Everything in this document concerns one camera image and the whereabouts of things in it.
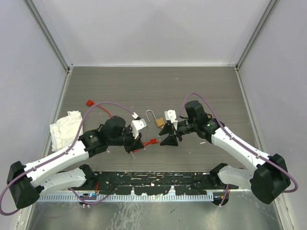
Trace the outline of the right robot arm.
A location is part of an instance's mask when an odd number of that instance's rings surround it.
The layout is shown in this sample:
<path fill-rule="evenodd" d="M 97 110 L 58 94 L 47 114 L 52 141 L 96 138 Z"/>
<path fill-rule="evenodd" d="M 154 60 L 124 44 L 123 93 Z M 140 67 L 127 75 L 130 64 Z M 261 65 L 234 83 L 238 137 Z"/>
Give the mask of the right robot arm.
<path fill-rule="evenodd" d="M 279 154 L 269 155 L 235 135 L 222 122 L 205 112 L 202 104 L 193 100 L 184 106 L 187 117 L 178 121 L 175 110 L 165 111 L 166 124 L 159 133 L 167 135 L 162 146 L 178 146 L 183 135 L 196 133 L 201 139 L 220 147 L 240 161 L 245 168 L 221 163 L 211 170 L 211 185 L 220 189 L 236 185 L 250 190 L 265 204 L 270 204 L 290 186 L 285 160 Z"/>

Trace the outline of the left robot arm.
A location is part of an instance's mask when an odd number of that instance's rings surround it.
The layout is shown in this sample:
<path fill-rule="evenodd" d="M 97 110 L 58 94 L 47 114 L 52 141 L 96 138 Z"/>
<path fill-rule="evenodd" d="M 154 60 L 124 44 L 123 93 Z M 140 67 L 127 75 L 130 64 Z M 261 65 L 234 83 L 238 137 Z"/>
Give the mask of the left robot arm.
<path fill-rule="evenodd" d="M 71 187 L 94 188 L 95 174 L 89 166 L 63 172 L 68 166 L 105 152 L 109 146 L 123 146 L 127 153 L 144 147 L 141 130 L 147 126 L 144 119 L 132 120 L 126 125 L 119 116 L 108 119 L 99 128 L 80 135 L 64 149 L 37 161 L 10 166 L 7 186 L 17 209 L 34 204 L 47 193 Z"/>

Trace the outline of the brass padlock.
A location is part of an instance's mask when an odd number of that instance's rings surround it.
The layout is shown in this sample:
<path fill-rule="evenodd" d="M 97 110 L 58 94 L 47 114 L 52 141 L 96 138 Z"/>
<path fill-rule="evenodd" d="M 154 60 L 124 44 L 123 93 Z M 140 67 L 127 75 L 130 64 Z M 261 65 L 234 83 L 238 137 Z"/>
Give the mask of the brass padlock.
<path fill-rule="evenodd" d="M 162 127 L 165 125 L 164 119 L 163 119 L 162 117 L 156 118 L 154 112 L 153 112 L 152 110 L 150 110 L 150 109 L 149 109 L 149 110 L 146 110 L 146 112 L 145 112 L 145 116 L 146 116 L 147 121 L 148 121 L 149 123 L 150 123 L 150 119 L 149 119 L 148 113 L 151 113 L 151 114 L 153 115 L 153 118 L 154 118 L 155 123 L 156 123 L 156 125 L 157 125 L 158 128 L 162 128 Z"/>

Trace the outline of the white cloth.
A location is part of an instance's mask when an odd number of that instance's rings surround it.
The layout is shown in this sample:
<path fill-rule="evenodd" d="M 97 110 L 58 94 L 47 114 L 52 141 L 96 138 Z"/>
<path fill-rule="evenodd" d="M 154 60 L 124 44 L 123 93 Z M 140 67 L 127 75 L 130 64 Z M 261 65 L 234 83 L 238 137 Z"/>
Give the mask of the white cloth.
<path fill-rule="evenodd" d="M 68 111 L 67 114 L 49 126 L 52 152 L 69 146 L 76 137 L 82 121 L 82 114 L 79 111 Z"/>

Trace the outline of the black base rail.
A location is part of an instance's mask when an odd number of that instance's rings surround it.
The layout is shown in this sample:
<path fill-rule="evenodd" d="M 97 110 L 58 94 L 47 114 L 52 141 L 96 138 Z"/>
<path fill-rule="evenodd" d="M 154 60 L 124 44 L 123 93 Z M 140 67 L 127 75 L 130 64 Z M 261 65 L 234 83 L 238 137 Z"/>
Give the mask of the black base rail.
<path fill-rule="evenodd" d="M 208 190 L 224 190 L 226 185 L 205 172 L 98 172 L 98 191 L 102 195 L 148 196 L 205 195 Z"/>

